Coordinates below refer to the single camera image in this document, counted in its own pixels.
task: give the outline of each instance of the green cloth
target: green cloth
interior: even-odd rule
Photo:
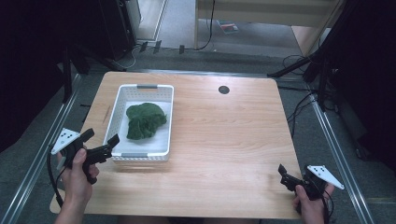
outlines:
[[[131,105],[126,110],[129,118],[129,129],[127,138],[139,140],[154,136],[157,129],[166,123],[163,110],[153,103],[142,105]]]

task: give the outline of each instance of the box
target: box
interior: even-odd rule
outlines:
[[[113,148],[113,161],[168,161],[172,127],[174,87],[170,85],[121,85],[107,127],[104,144],[114,134],[120,142]],[[141,140],[126,137],[129,118],[126,110],[131,105],[153,103],[166,116],[166,123],[158,128],[154,136]]]

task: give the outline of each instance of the handheld controller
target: handheld controller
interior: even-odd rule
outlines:
[[[52,155],[56,154],[57,152],[61,152],[63,156],[59,162],[58,168],[65,165],[71,169],[73,166],[73,159],[77,152],[81,148],[84,148],[83,143],[87,142],[93,136],[93,129],[89,129],[82,134],[63,129],[54,149],[51,151]],[[91,184],[96,183],[96,178],[91,178],[91,175],[89,174],[90,165],[96,164],[97,162],[105,162],[106,159],[110,158],[113,147],[115,147],[119,141],[119,136],[115,134],[107,141],[106,145],[93,149],[87,149],[87,159],[82,165],[82,170],[84,171],[85,176],[87,176],[87,180]]]
[[[285,185],[290,191],[295,191],[297,185],[304,187],[309,200],[321,199],[326,189],[327,183],[335,185],[339,189],[344,189],[342,185],[324,166],[305,166],[303,179],[298,179],[288,175],[286,168],[279,164],[277,169],[282,176],[280,183]],[[299,203],[296,211],[301,214],[301,204]]]

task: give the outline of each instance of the human hand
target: human hand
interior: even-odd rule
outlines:
[[[82,148],[73,159],[73,168],[65,168],[61,175],[65,197],[56,223],[80,223],[82,220],[85,207],[92,196],[92,185],[87,181],[87,176],[82,170],[82,164],[86,159],[87,150]],[[91,165],[89,174],[95,178],[99,175],[99,169],[95,165]]]
[[[332,195],[334,191],[334,185],[328,184],[323,193],[323,197],[325,199],[325,203],[329,200],[329,196]],[[297,208],[299,202],[301,202],[301,215],[303,222],[305,224],[319,224],[324,223],[324,204],[321,199],[317,199],[314,201],[309,200],[306,195],[305,189],[303,186],[296,186],[297,196],[293,200],[294,208]]]

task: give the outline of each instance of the basket handle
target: basket handle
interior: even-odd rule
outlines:
[[[137,84],[138,89],[158,89],[158,85],[155,84]]]
[[[149,155],[147,153],[121,153],[122,157],[125,158],[148,158]]]

